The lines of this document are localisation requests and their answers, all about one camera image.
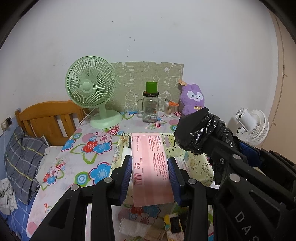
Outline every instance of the glass mason jar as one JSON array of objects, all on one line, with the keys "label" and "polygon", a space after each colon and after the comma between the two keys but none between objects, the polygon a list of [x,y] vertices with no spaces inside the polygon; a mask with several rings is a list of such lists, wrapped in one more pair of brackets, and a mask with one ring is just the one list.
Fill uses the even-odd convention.
[{"label": "glass mason jar", "polygon": [[149,94],[146,91],[143,92],[143,98],[137,101],[137,112],[143,115],[143,122],[157,122],[158,103],[158,92],[153,94]]}]

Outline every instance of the blue gripper pad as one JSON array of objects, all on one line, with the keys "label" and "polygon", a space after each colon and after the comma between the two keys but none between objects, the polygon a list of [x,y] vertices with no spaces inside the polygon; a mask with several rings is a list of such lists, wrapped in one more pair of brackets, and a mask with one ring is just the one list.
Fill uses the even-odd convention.
[{"label": "blue gripper pad", "polygon": [[119,202],[122,204],[123,201],[126,199],[126,194],[128,192],[128,185],[131,179],[131,172],[132,172],[132,168],[133,168],[133,158],[130,157],[127,167],[126,167],[126,171],[124,173],[123,176],[123,181],[121,184],[121,192],[120,192],[120,197],[119,197]]},{"label": "blue gripper pad", "polygon": [[168,174],[169,174],[169,177],[170,177],[170,184],[172,186],[174,200],[180,206],[181,205],[181,187],[179,185],[176,173],[174,171],[174,167],[173,167],[171,158],[168,159]]},{"label": "blue gripper pad", "polygon": [[244,154],[248,159],[249,166],[260,168],[262,161],[260,159],[258,151],[244,144],[243,142],[240,142],[239,145],[241,148],[241,153]]}]

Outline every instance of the purple plush toy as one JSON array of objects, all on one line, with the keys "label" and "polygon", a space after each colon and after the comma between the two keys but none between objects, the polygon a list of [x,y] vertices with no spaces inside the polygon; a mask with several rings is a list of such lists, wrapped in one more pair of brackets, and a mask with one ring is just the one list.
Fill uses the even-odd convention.
[{"label": "purple plush toy", "polygon": [[182,87],[180,101],[183,104],[183,115],[189,115],[205,106],[204,96],[196,84],[187,84],[186,86]]}]

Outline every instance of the blue flower pattern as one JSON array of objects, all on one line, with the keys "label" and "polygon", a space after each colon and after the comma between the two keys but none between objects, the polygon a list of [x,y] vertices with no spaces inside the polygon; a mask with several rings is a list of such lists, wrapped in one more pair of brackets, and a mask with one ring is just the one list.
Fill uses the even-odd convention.
[{"label": "blue flower pattern", "polygon": [[98,144],[93,148],[93,152],[97,154],[103,154],[105,151],[110,151],[112,149],[111,142],[104,142],[103,144]]},{"label": "blue flower pattern", "polygon": [[48,185],[54,184],[56,181],[57,177],[49,177],[46,182],[48,183]]},{"label": "blue flower pattern", "polygon": [[160,213],[160,209],[156,205],[143,207],[144,213],[148,213],[150,217],[157,218]]},{"label": "blue flower pattern", "polygon": [[89,177],[94,180],[94,185],[96,185],[100,180],[109,176],[111,165],[103,162],[100,163],[97,168],[90,171]]},{"label": "blue flower pattern", "polygon": [[67,140],[65,145],[62,147],[61,151],[70,150],[73,147],[74,143],[75,143],[75,139]]}]

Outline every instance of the cotton swab container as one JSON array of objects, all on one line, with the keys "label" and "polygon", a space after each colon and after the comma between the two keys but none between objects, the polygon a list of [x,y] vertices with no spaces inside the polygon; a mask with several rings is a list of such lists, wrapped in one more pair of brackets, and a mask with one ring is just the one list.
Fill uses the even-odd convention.
[{"label": "cotton swab container", "polygon": [[174,113],[176,111],[176,108],[178,106],[179,106],[179,104],[166,99],[165,100],[165,111],[164,111],[165,116],[167,116],[167,117],[173,117],[174,116]]}]

